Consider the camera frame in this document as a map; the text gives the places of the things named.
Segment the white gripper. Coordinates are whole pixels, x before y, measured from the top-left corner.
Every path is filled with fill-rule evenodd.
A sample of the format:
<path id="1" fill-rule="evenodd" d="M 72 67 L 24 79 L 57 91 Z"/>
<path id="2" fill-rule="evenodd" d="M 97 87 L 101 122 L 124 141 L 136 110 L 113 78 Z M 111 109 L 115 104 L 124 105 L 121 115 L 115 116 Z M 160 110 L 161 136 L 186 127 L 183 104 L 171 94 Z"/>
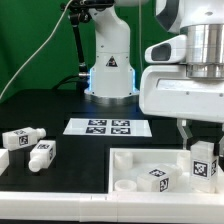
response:
<path id="1" fill-rule="evenodd" d="M 224 156 L 224 79 L 188 78 L 184 65 L 149 66 L 141 77 L 139 106 L 146 115 L 178 118 L 184 150 L 193 137 L 190 120 L 223 123 L 218 156 Z"/>

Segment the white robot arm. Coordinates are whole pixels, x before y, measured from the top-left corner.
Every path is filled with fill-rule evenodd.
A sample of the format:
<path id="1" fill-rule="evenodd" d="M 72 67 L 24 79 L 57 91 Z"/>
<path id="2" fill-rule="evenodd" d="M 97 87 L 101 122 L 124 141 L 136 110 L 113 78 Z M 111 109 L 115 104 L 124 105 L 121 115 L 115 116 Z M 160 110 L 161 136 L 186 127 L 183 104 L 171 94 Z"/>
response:
<path id="1" fill-rule="evenodd" d="M 117 6 L 149 0 L 93 0 L 96 62 L 87 95 L 102 103 L 124 101 L 135 92 L 129 62 L 130 29 Z M 143 113 L 172 117 L 185 140 L 189 120 L 216 122 L 224 131 L 224 0 L 156 0 L 158 23 L 175 36 L 146 49 L 139 92 Z M 224 136 L 220 139 L 224 156 Z"/>

